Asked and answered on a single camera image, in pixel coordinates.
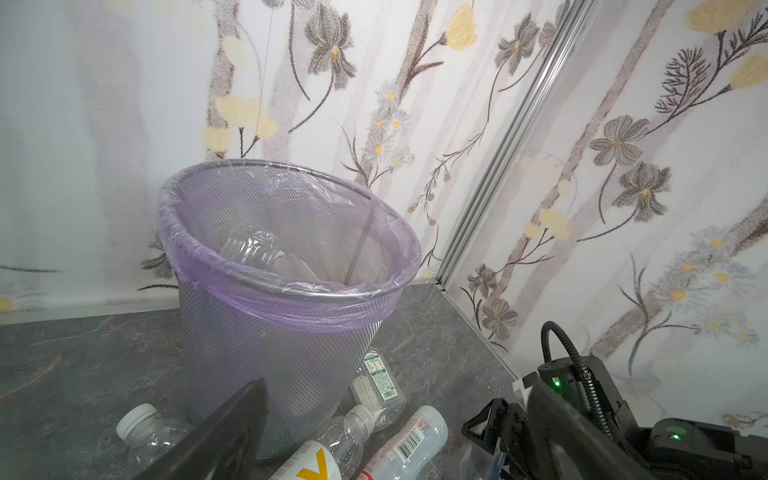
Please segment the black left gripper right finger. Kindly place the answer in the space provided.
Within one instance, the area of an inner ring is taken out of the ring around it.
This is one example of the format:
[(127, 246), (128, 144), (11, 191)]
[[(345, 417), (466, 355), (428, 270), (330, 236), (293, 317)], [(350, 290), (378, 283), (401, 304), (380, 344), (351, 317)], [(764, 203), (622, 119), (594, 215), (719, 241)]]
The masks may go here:
[(527, 404), (537, 479), (649, 479), (651, 474), (542, 382)]

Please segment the red-cap clear bottle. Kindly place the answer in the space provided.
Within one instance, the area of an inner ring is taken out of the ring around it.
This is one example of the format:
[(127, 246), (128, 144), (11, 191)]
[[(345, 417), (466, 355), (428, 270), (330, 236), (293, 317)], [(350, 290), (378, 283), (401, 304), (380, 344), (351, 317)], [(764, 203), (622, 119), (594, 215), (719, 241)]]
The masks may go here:
[(440, 452), (449, 428), (440, 412), (424, 405), (382, 446), (357, 475), (358, 480), (416, 479)]

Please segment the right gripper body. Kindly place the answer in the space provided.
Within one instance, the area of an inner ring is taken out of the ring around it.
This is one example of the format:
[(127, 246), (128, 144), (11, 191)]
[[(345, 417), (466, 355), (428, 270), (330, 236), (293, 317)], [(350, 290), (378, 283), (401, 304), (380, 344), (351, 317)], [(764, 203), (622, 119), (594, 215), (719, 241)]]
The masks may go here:
[(525, 410), (502, 398), (493, 399), (488, 407), (482, 442), (487, 448), (494, 445), (503, 456), (498, 478), (536, 479), (538, 464)]

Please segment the clear bottle white cap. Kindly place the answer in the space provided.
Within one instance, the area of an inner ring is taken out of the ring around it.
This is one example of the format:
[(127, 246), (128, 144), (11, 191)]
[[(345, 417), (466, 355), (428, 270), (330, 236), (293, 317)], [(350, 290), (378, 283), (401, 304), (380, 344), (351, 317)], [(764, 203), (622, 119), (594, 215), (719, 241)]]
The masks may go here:
[(163, 417), (149, 403), (126, 413), (116, 426), (116, 434), (128, 446), (131, 477), (169, 452), (190, 430), (186, 421)]

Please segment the Pocari Sweat bottle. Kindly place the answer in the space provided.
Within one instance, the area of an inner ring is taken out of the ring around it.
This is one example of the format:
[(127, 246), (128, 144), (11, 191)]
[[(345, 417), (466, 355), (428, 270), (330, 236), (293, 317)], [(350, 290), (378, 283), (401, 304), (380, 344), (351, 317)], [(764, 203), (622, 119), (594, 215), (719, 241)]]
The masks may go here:
[(219, 255), (229, 261), (303, 281), (319, 278), (297, 255), (285, 250), (272, 232), (248, 222), (238, 222), (229, 231)]

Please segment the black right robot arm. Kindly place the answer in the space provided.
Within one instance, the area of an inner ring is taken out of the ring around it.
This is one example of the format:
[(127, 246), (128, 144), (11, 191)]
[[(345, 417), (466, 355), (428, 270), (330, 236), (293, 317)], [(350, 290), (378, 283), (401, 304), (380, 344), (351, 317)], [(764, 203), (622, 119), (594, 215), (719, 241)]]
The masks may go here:
[(604, 363), (555, 322), (517, 401), (491, 400), (462, 435), (502, 457), (502, 479), (764, 479), (767, 440), (681, 418), (637, 423)]

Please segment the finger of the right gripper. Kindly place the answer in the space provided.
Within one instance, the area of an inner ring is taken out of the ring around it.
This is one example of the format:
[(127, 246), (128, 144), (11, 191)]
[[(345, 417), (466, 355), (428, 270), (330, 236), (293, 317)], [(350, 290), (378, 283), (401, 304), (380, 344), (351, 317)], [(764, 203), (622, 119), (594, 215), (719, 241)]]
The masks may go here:
[(501, 399), (491, 400), (479, 414), (466, 421), (461, 434), (488, 454), (494, 454), (501, 427)]

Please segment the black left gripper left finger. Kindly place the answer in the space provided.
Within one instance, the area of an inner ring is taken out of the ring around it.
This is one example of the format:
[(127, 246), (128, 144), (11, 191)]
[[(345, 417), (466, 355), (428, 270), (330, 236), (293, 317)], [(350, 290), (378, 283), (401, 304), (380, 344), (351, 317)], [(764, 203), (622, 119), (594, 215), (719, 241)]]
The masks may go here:
[(265, 381), (254, 380), (206, 418), (139, 479), (248, 479), (268, 413)]

